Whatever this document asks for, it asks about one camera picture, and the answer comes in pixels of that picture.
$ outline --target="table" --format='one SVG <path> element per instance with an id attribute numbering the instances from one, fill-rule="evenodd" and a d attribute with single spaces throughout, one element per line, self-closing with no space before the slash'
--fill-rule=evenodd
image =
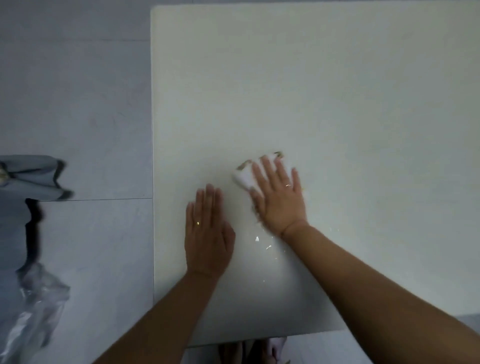
<path id="1" fill-rule="evenodd" d="M 475 1 L 152 10 L 156 298 L 185 271 L 197 188 L 224 190 L 237 232 L 191 345 L 344 327 L 231 178 L 277 150 L 329 238 L 450 314 L 480 311 L 479 12 Z"/>

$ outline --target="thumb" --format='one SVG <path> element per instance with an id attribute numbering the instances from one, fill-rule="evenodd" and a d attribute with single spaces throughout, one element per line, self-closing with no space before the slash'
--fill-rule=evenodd
<path id="1" fill-rule="evenodd" d="M 228 254 L 232 255 L 233 246 L 235 245 L 236 234 L 233 227 L 230 225 L 228 221 L 223 222 L 222 235 L 223 235 L 223 240 L 225 241 L 225 249 L 227 250 Z"/>

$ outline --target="clear plastic bag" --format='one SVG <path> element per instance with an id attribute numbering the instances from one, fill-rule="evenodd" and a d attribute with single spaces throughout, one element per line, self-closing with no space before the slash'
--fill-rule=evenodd
<path id="1" fill-rule="evenodd" d="M 70 297 L 70 287 L 40 263 L 33 263 L 18 275 L 24 308 L 6 341 L 0 343 L 2 364 L 26 364 L 35 352 L 47 345 Z"/>

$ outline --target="tiled floor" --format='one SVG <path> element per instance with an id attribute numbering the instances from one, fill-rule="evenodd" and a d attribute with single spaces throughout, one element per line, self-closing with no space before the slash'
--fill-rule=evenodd
<path id="1" fill-rule="evenodd" d="M 1 153 L 64 160 L 59 182 L 73 191 L 41 204 L 41 261 L 72 290 L 36 364 L 91 363 L 152 305 L 149 9 L 189 2 L 0 2 Z M 468 323 L 480 329 L 478 316 Z M 284 358 L 369 362 L 347 331 L 291 337 Z"/>

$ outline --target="skin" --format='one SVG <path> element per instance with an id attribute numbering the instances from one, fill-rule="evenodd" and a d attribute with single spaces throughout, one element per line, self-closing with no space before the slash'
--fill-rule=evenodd
<path id="1" fill-rule="evenodd" d="M 262 158 L 250 195 L 263 224 L 288 243 L 342 315 L 374 364 L 480 363 L 480 336 L 343 250 L 307 221 L 298 172 Z M 190 335 L 227 268 L 235 232 L 223 195 L 207 185 L 186 208 L 187 273 L 95 363 L 179 363 Z M 272 357 L 264 362 L 275 363 Z"/>

